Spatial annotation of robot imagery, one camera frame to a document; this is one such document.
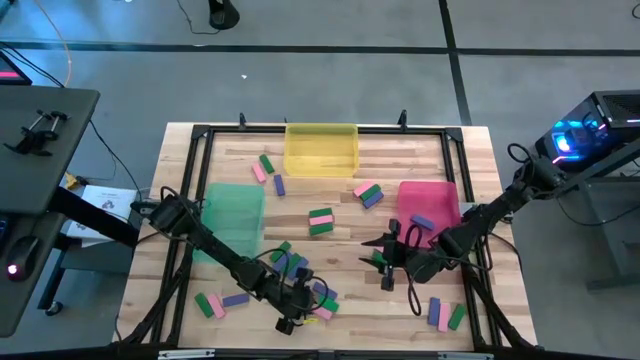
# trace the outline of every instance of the pink block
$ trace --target pink block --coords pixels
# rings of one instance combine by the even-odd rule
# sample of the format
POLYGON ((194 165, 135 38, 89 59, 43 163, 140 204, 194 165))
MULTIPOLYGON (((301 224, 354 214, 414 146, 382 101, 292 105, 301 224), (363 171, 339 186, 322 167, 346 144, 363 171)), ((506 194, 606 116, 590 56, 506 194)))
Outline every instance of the pink block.
POLYGON ((358 186, 355 190, 353 190, 353 195, 356 197, 362 195, 365 191, 369 190, 370 187, 373 186, 371 181, 366 181, 364 184, 358 186))
POLYGON ((309 218, 309 225, 328 224, 333 222, 333 215, 318 216, 317 218, 309 218))
POLYGON ((222 304, 220 303, 220 299, 216 294, 211 294, 207 296, 207 300, 209 301, 209 305, 213 308, 213 314, 218 318, 223 318, 227 313, 224 311, 222 304))
POLYGON ((264 182, 267 181, 267 178, 264 176, 264 171, 262 171, 260 164, 258 163, 253 164, 252 168, 253 168, 253 173, 256 174, 256 179, 258 179, 258 182, 260 184, 264 184, 264 182))
POLYGON ((440 304, 440 317, 438 318, 438 331, 447 332, 449 330, 449 315, 451 315, 451 305, 440 304))
POLYGON ((325 319, 325 320, 329 320, 331 319, 331 316, 333 315, 333 313, 325 308, 320 308, 320 309, 315 309, 313 310, 313 313, 320 316, 321 318, 325 319))

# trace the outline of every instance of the purple block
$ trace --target purple block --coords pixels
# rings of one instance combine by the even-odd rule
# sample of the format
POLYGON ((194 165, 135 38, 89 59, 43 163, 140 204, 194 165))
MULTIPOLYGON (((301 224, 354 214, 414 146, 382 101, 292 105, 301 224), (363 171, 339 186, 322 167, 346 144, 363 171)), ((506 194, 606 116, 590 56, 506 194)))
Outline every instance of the purple block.
POLYGON ((300 261, 298 261, 298 263, 291 269, 291 271, 289 271, 289 274, 287 275, 289 280, 294 280, 296 278, 296 271, 298 271, 299 268, 306 267, 308 264, 309 260, 307 260, 306 258, 300 259, 300 261))
POLYGON ((275 262, 275 264, 273 264, 273 270, 275 270, 277 273, 279 273, 282 268, 284 268, 284 265, 287 263, 287 259, 289 259, 289 262, 291 262, 291 258, 293 257, 293 255, 287 251, 287 255, 282 255, 280 256, 280 259, 278 259, 278 261, 275 262))
POLYGON ((423 218, 420 215, 412 215, 411 221, 429 230, 433 230, 436 227, 435 225, 433 225, 433 222, 431 220, 423 218))
POLYGON ((248 303, 249 299, 250 297, 247 293, 227 296, 226 298, 222 299, 222 306, 228 307, 248 303))
POLYGON ((362 203, 364 205, 365 209, 368 209, 370 207, 372 207, 373 205, 375 205, 378 201, 382 200, 382 198, 384 197, 384 194, 382 194, 382 192, 378 191, 377 193, 371 195, 370 198, 368 198, 367 200, 364 201, 364 203, 362 203))
POLYGON ((438 326, 440 318, 440 299, 431 298, 429 300, 429 315, 427 316, 427 324, 438 326))
POLYGON ((276 184, 276 192, 278 193, 278 196, 284 196, 284 184, 282 183, 282 175, 275 175, 273 177, 273 183, 276 184))
MULTIPOLYGON (((326 293, 326 288, 324 287, 324 285, 322 285, 319 282, 315 282, 313 284, 313 291, 315 291, 317 294, 320 294, 322 296, 324 296, 324 294, 326 293)), ((335 300, 338 297, 338 293, 329 289, 329 295, 327 296, 329 299, 331 300, 335 300)))

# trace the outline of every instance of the pink bin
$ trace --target pink bin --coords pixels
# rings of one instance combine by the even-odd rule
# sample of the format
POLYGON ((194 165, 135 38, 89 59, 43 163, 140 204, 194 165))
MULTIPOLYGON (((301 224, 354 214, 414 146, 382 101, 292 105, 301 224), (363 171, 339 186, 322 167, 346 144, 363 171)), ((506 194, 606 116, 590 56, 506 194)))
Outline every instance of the pink bin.
MULTIPOLYGON (((412 215, 420 215, 433 222, 433 230, 422 228, 420 247, 429 248, 429 240, 442 230, 460 224, 458 208, 458 191, 456 184, 450 182, 403 181, 398 188, 398 221, 400 221, 400 237, 398 241, 405 243, 407 230, 413 224, 412 215)), ((413 230, 410 245, 418 241, 418 230, 413 230)))

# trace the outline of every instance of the blue led light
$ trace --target blue led light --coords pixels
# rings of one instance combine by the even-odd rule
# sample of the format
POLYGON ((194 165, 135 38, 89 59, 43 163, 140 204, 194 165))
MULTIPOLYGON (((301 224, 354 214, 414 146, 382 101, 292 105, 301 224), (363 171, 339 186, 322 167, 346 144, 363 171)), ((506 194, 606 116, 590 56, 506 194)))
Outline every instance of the blue led light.
POLYGON ((564 136, 558 136, 556 138, 556 145, 558 145, 558 149, 564 152, 571 151, 571 146, 569 146, 569 144, 567 143, 567 138, 565 138, 564 136))

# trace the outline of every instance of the green block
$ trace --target green block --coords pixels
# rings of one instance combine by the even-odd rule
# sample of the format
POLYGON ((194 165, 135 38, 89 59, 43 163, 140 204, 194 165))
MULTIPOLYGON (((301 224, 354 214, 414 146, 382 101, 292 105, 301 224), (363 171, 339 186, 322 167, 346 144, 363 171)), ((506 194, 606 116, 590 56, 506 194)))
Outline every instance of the green block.
POLYGON ((271 165, 271 161, 269 161, 267 155, 260 155, 260 162, 262 163, 262 166, 264 167, 264 170, 267 172, 267 174, 272 174, 275 171, 273 170, 273 165, 271 165))
POLYGON ((371 256, 371 258, 377 262, 383 263, 383 264, 387 264, 387 260, 385 260, 382 257, 382 253, 376 249, 373 249, 373 255, 371 256))
POLYGON ((289 273, 289 271, 291 271, 291 269, 293 269, 294 266, 296 266, 296 264, 302 260, 302 256, 298 255, 298 254, 293 254, 293 256, 289 259, 289 266, 287 267, 287 263, 284 263, 284 266, 282 267, 282 271, 280 272, 283 276, 287 276, 287 274, 289 273))
POLYGON ((311 236, 314 235, 319 235, 322 233, 326 233, 329 231, 333 231, 333 224, 329 223, 329 224, 322 224, 322 225, 314 225, 309 229, 309 234, 311 234, 311 236))
POLYGON ((464 317, 464 314, 467 312, 467 309, 462 304, 458 304, 456 309, 453 310, 453 315, 451 315, 451 319, 449 319, 449 329, 458 330, 458 326, 460 326, 460 321, 464 317))
POLYGON ((362 195, 360 195, 360 199, 362 199, 362 201, 366 201, 368 198, 372 197, 373 194, 381 190, 382 189, 380 188, 380 185, 375 184, 372 187, 370 187, 369 190, 363 192, 362 195))
POLYGON ((206 316, 207 319, 212 317, 213 308, 211 307, 211 304, 209 304, 209 300, 207 300, 207 297, 204 296, 203 293, 198 293, 195 299, 196 299, 196 303, 200 307, 200 310, 202 310, 202 312, 204 313, 204 316, 206 316))
MULTIPOLYGON (((280 244, 280 246, 278 247, 278 249, 284 250, 285 252, 289 251, 289 249, 291 249, 291 244, 289 244, 288 241, 283 242, 282 244, 280 244)), ((280 257, 284 255, 283 252, 281 251, 274 251, 273 253, 271 253, 271 261, 276 262, 280 259, 280 257)))
POLYGON ((319 217, 319 216, 325 216, 325 215, 333 215, 333 212, 331 211, 331 208, 325 208, 325 209, 318 209, 318 210, 311 210, 309 211, 309 217, 319 217))
MULTIPOLYGON (((320 303, 322 303, 322 300, 324 299, 323 295, 318 294, 318 299, 316 299, 316 303, 318 303, 318 305, 320 305, 320 303)), ((330 298, 327 298, 327 300, 324 302, 324 304, 322 304, 322 307, 331 311, 332 313, 335 313, 338 311, 338 308, 340 307, 340 305, 338 305, 337 302, 331 300, 330 298)))

